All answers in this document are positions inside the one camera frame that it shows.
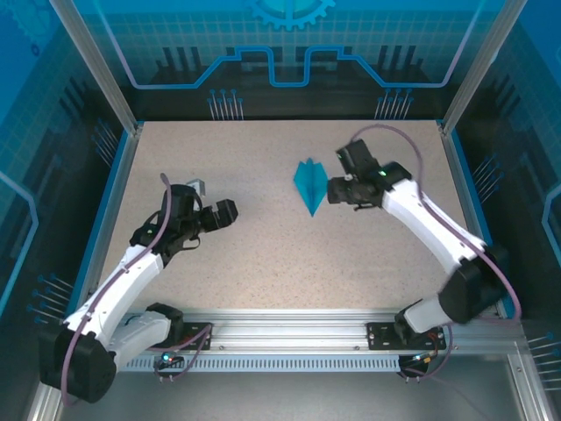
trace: robotic arm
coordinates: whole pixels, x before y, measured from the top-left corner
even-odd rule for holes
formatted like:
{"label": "robotic arm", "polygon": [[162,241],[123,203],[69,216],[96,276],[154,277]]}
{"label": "robotic arm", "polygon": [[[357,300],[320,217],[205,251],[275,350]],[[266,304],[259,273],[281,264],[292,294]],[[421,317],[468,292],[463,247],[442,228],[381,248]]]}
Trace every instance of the robotic arm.
{"label": "robotic arm", "polygon": [[96,293],[62,325],[47,325],[39,333],[39,370],[43,383],[60,388],[66,351],[84,317],[89,319],[70,360],[67,390],[90,403],[101,399],[116,372],[147,348],[181,343],[183,314],[164,304],[151,305],[125,326],[119,326],[119,322],[140,292],[178,252],[196,248],[185,248],[186,241],[200,242],[201,233],[231,225],[238,217],[238,211],[231,200],[218,202],[216,211],[211,206],[203,208],[200,196],[204,196],[204,183],[200,180],[188,185],[174,184],[171,192],[170,219],[162,237],[150,253],[117,278],[108,293],[101,297],[95,312],[90,313],[89,308],[103,286],[152,243],[163,225],[167,195],[164,195],[161,209],[134,232],[131,246],[126,249],[119,266]]}
{"label": "robotic arm", "polygon": [[[329,180],[329,203],[354,204],[356,211],[373,207],[384,209],[429,248],[449,276],[438,294],[410,305],[395,316],[395,332],[403,345],[414,346],[434,327],[466,324],[506,294],[501,280],[487,264],[427,212],[418,196],[417,183],[405,168],[397,162],[381,166],[361,139],[339,149],[337,157],[346,176]],[[507,255],[502,248],[487,246],[427,198],[423,200],[495,264],[506,265]]]}

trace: gear logo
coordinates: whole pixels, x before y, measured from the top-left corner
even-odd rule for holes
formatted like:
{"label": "gear logo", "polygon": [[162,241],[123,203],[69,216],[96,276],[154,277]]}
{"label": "gear logo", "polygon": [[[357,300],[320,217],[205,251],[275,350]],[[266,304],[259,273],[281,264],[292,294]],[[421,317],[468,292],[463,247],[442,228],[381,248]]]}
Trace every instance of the gear logo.
{"label": "gear logo", "polygon": [[11,14],[32,43],[40,42],[51,27],[51,9],[47,0],[0,0],[2,11]]}
{"label": "gear logo", "polygon": [[253,17],[260,18],[264,25],[273,24],[274,29],[287,31],[297,26],[315,25],[316,18],[327,16],[327,8],[335,6],[334,0],[247,0]]}

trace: mounting plate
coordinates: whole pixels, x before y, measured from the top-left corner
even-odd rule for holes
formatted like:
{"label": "mounting plate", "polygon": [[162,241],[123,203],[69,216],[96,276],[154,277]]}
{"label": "mounting plate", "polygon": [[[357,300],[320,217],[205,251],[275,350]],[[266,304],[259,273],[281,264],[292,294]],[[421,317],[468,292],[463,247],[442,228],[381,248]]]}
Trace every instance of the mounting plate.
{"label": "mounting plate", "polygon": [[[186,340],[189,340],[190,338],[193,338],[198,332],[200,332],[202,329],[204,329],[208,325],[212,325],[212,324],[211,323],[183,322],[183,334],[182,334],[181,342],[185,342]],[[208,335],[208,338],[206,339],[206,341],[204,342],[204,345],[202,346],[203,351],[210,350],[211,339],[212,339],[212,328],[210,329],[210,333]],[[185,346],[184,348],[182,348],[182,350],[183,351],[196,351],[197,348],[199,347],[199,345],[201,344],[201,341],[202,341],[202,338],[196,340],[195,342],[193,342],[189,346]]]}
{"label": "mounting plate", "polygon": [[429,333],[434,333],[437,337],[438,335],[442,337],[437,341],[439,351],[446,349],[446,339],[441,327],[430,329],[425,332],[415,344],[405,346],[401,342],[401,338],[395,332],[393,323],[366,324],[366,337],[368,338],[368,349],[370,351],[431,351],[435,349],[435,344],[432,339],[428,337]]}

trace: beige work surface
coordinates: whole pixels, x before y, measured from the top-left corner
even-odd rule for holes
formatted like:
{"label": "beige work surface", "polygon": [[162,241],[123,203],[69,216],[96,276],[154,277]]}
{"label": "beige work surface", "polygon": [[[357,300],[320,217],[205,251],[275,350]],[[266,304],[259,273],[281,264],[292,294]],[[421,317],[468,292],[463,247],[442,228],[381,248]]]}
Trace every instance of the beige work surface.
{"label": "beige work surface", "polygon": [[[160,172],[172,183],[200,178],[203,204],[230,198],[235,224],[203,234],[177,254],[133,305],[180,309],[401,308],[437,292],[443,269],[429,250],[383,210],[353,211],[327,199],[312,218],[293,182],[299,161],[343,175],[336,149],[367,121],[148,122],[138,143],[103,278],[118,264],[134,230],[161,204]],[[434,121],[389,122],[414,138],[425,160],[423,189],[465,225]],[[380,163],[417,162],[399,135],[363,135]]]}

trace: blue wall panel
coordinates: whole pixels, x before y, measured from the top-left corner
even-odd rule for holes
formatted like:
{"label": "blue wall panel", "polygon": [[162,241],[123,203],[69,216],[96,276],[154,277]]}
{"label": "blue wall panel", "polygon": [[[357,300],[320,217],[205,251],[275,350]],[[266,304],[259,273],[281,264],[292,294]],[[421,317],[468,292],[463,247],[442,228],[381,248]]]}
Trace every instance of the blue wall panel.
{"label": "blue wall panel", "polygon": [[529,336],[561,334],[561,4],[529,0],[458,124]]}
{"label": "blue wall panel", "polygon": [[[222,119],[218,105],[208,106],[220,89],[243,95],[244,118],[441,118],[502,4],[96,0],[78,7],[141,119]],[[376,112],[388,97],[399,112]]]}
{"label": "blue wall panel", "polygon": [[0,2],[0,39],[0,407],[25,419],[67,305],[40,280],[74,283],[122,129],[47,0]]}

